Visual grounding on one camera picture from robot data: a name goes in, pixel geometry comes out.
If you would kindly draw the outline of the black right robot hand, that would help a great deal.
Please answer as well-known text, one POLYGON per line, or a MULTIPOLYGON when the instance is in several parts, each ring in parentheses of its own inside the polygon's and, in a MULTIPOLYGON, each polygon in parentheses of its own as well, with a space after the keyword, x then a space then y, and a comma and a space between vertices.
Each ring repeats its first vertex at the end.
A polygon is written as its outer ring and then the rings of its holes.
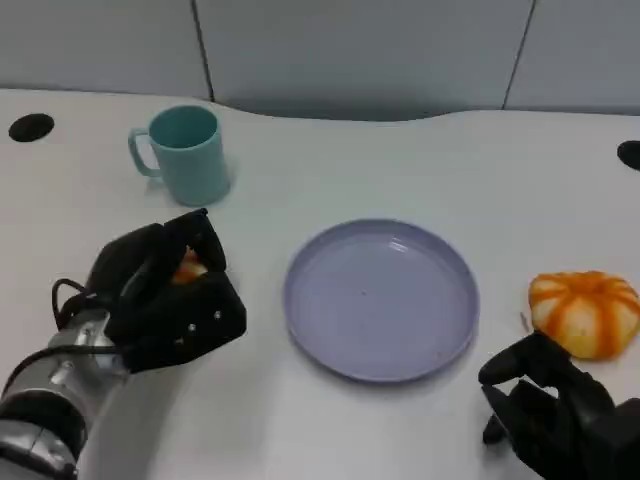
POLYGON ((615 404, 546 335, 534 332, 502 350, 478 380, 493 410, 485 445, 508 442, 544 479, 638 478, 638 399, 615 404))

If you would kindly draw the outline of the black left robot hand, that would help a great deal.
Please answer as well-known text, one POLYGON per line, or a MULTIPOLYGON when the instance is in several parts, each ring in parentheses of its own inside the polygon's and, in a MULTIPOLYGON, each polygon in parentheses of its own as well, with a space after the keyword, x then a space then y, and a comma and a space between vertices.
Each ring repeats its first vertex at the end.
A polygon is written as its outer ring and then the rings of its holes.
POLYGON ((239 337, 247 312, 206 209, 109 242, 87 279, 132 373, 195 360, 239 337))

